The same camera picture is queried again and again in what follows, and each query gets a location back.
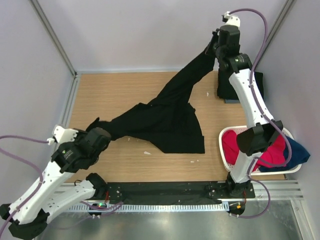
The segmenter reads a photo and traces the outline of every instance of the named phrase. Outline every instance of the white wall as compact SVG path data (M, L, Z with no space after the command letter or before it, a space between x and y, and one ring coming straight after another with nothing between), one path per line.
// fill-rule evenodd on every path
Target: white wall
M0 136L46 140L64 109L72 76L27 0L0 1ZM45 144L2 140L0 147L44 168ZM0 154L0 205L15 201L38 177ZM14 239L9 231L1 239Z
M209 43L222 14L254 8L272 26L285 0L39 0L78 71L179 69ZM252 59L263 22L240 13L241 51Z
M294 177L320 236L319 10L320 1L296 1L258 69L264 72L271 112L311 154Z

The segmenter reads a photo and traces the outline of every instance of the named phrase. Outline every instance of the white basket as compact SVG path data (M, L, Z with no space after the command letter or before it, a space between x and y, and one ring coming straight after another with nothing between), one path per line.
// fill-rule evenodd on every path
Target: white basket
M238 135L242 132L244 132L245 130L247 130L247 126L231 126L231 127L226 127L225 129L223 129L220 134L219 134L219 148L220 148L220 153L221 153L221 157L222 157L222 161L224 164L225 169L230 172L231 169L234 167L234 165L227 163L226 158L225 158L225 153L224 153L224 149L222 147L222 136L224 135L224 133L228 130L233 130L235 131L235 133ZM294 139L294 137L292 136L292 134L286 129L283 128L283 133L290 137L291 139ZM270 172L260 172L259 169L255 170L252 172L252 176L261 176L261 175L276 175L276 174L292 174L297 172L299 169L301 168L301 164L295 166L294 168L290 169L290 170L286 170L286 171L270 171Z

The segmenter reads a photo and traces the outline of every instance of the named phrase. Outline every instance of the black garment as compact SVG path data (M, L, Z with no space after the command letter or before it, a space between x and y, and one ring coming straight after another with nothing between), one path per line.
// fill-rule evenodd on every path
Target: black garment
M139 103L112 121L97 118L86 129L102 128L111 140L131 136L151 142L164 153L204 154L204 136L188 103L194 84L213 70L215 58L202 52L179 71L148 104Z
M239 100L234 87L229 82L229 78L232 72L218 71L218 89L217 96L221 99L227 100ZM264 74L262 72L254 72L254 78L256 85L261 93L262 99L264 98L264 85L263 85Z

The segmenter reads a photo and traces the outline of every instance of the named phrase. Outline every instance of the wooden surface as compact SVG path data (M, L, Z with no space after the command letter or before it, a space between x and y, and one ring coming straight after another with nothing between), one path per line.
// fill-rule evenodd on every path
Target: wooden surface
M86 129L96 117L110 121L140 102L148 103L174 74L83 74L70 127ZM217 87L218 74L212 72L194 86L190 98L205 138L205 154L164 154L150 142L123 137L112 141L89 170L80 170L68 182L83 180L89 173L98 173L106 182L225 180L227 171L219 151L219 133L225 127L245 125L246 122L241 105L225 104L217 97ZM281 180L284 176L255 178Z

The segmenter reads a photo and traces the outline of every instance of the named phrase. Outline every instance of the robotic arm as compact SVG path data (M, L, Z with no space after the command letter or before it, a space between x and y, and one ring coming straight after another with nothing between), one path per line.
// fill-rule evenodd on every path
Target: robotic arm
M48 144L59 147L42 172L43 181L37 193L14 214L10 220L11 234L23 240L31 240L42 233L47 225L72 205L92 197L103 198L107 191L106 182L96 173L89 174L84 181L72 189L54 195L56 189L79 169L88 169L99 159L111 140L111 135L94 128L89 132L78 129L64 129L56 126ZM15 202L0 206L0 215L6 220L25 201L40 182L38 178Z
M265 116L281 130L283 124L281 121L274 120L260 92L256 93L256 96L253 95L252 88L258 89L258 86L254 75L250 82L252 63L247 54L239 52L240 19L226 12L222 16L222 21L225 22L225 25L212 33L206 54L215 56L219 62L219 70L230 76L229 82L240 100L246 117L247 130L236 138L240 150L239 155L226 179L230 196L241 198L244 190L250 184L248 175L253 171L258 158L279 136Z

